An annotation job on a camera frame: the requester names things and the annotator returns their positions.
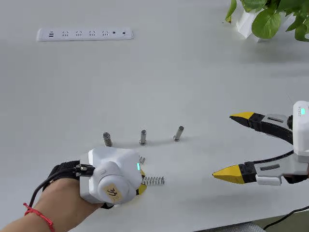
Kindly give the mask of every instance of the power strip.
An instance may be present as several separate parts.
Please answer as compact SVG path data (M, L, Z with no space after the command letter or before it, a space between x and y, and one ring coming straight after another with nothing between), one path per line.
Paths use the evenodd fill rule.
M46 29L38 31L37 41L131 40L130 28Z

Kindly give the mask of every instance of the handwritten label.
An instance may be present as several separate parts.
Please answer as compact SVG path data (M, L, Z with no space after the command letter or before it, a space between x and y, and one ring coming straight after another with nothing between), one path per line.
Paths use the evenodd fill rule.
M111 199L113 203L119 202L122 200L121 192L116 188L115 184L110 184L103 188L106 195Z

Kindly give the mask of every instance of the metal bolt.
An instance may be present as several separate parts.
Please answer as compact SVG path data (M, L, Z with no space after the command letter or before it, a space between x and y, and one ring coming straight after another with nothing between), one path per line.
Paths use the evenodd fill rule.
M183 127L183 126L180 126L180 127L178 128L178 131L177 131L176 134L174 135L174 141L175 141L175 142L178 142L178 141L179 141L180 136L182 135L183 130L184 130L184 127Z
M112 140L111 140L111 135L107 132L103 133L103 140L105 143L105 146L112 146Z
M147 141L146 141L146 130L142 130L141 133L140 133L140 145L144 146Z

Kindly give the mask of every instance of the red string bracelet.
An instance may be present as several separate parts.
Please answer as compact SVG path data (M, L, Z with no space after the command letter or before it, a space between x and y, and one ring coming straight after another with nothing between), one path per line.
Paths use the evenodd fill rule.
M29 213L35 213L36 215L38 215L39 217L43 218L44 221L46 221L49 229L51 232L55 232L55 229L54 229L54 224L53 222L48 219L47 217L45 217L42 213L40 213L38 210L36 209L32 209L29 205L27 205L26 203L24 203L24 206L27 208L27 211L25 212L25 216Z

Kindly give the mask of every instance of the hand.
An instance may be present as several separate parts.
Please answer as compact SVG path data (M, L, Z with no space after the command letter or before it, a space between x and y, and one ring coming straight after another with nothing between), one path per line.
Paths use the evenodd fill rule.
M34 209L53 221L56 232L67 232L101 206L80 197L78 180L63 178L44 190Z

